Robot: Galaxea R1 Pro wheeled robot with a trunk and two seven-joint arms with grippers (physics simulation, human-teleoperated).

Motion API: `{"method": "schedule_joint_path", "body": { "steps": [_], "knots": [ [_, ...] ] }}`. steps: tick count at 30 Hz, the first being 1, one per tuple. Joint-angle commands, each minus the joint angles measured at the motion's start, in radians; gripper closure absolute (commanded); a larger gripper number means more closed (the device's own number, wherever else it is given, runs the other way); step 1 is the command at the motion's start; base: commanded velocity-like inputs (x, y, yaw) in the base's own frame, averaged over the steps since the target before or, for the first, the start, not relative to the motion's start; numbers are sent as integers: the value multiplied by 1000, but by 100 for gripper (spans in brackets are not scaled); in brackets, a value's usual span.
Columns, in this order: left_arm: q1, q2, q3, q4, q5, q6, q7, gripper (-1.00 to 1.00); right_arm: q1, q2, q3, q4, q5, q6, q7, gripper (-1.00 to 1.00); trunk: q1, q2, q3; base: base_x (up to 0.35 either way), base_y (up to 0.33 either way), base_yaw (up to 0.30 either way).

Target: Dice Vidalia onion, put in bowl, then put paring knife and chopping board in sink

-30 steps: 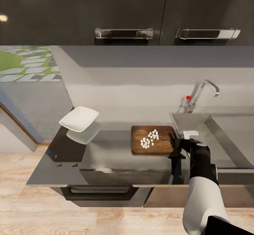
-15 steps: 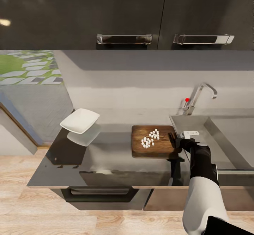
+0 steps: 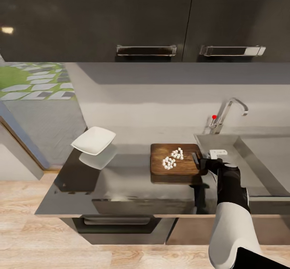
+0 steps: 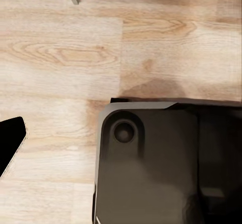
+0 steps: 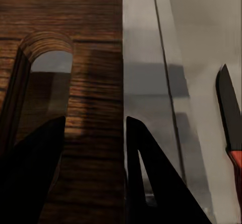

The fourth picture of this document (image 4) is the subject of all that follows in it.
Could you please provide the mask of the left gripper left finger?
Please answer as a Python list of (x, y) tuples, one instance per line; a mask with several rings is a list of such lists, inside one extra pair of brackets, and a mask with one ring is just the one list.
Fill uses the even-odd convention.
[(0, 177), (26, 136), (21, 116), (0, 122)]

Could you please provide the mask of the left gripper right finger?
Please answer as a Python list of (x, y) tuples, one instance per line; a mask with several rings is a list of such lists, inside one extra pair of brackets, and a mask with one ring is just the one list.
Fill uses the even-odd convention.
[(235, 116), (229, 118), (226, 135), (242, 157), (242, 118)]

